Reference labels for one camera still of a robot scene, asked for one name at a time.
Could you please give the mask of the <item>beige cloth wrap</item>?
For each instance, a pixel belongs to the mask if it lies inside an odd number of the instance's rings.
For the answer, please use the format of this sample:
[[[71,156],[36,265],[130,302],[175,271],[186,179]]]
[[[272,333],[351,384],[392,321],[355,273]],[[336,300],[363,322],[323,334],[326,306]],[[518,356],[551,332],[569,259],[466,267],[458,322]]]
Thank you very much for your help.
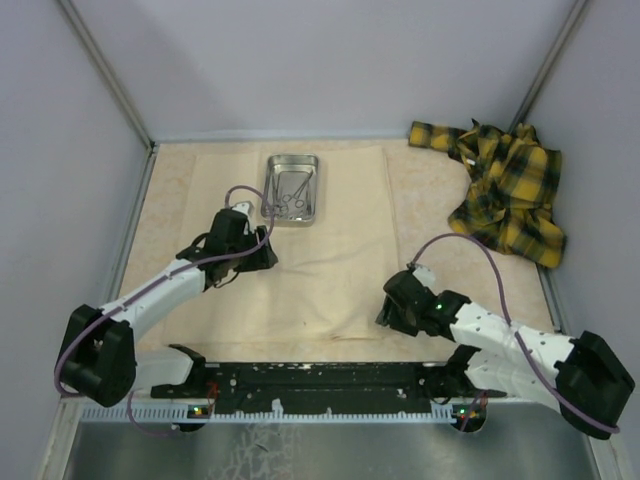
[[[278,226],[278,264],[177,309],[165,335],[185,343],[373,340],[383,284],[398,269],[393,209],[379,146],[319,155],[315,221]]]

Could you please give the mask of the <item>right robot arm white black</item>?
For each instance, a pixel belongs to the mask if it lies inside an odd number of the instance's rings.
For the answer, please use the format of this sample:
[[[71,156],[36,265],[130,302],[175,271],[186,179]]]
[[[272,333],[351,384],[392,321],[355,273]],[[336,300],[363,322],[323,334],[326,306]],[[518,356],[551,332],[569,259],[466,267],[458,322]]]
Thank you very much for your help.
[[[508,321],[460,293],[436,294],[428,270],[401,271],[383,291],[380,325],[457,344],[446,372],[454,393],[503,392],[558,412],[592,438],[618,433],[635,382],[601,336],[543,332]]]

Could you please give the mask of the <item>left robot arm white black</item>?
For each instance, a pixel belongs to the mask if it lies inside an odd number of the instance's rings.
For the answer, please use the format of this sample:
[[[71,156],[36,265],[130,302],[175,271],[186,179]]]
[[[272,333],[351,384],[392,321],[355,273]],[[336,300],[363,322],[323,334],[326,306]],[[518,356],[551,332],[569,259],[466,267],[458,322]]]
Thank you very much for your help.
[[[209,231],[176,254],[168,266],[131,293],[101,307],[83,304],[71,314],[54,369],[63,395],[112,407],[135,390],[170,385],[201,394],[208,373],[203,357],[181,346],[138,353],[137,343],[172,311],[229,273],[267,270],[278,261],[272,226],[253,226],[246,211],[220,210]]]

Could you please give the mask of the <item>steel instrument tray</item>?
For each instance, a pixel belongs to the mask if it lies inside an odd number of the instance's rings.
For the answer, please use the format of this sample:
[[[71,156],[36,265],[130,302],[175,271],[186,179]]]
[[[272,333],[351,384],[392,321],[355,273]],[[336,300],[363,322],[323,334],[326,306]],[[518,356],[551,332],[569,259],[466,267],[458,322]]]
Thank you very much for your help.
[[[271,179],[274,174],[280,175],[281,196],[293,193],[306,176],[312,173],[313,177],[308,185],[308,190],[302,195],[306,205],[302,209],[289,208],[288,214],[280,219],[271,213]],[[280,226],[308,227],[316,218],[316,203],[319,191],[320,159],[315,154],[274,154],[266,160],[265,180],[263,196],[265,201],[261,204],[261,215],[265,219],[273,218]]]

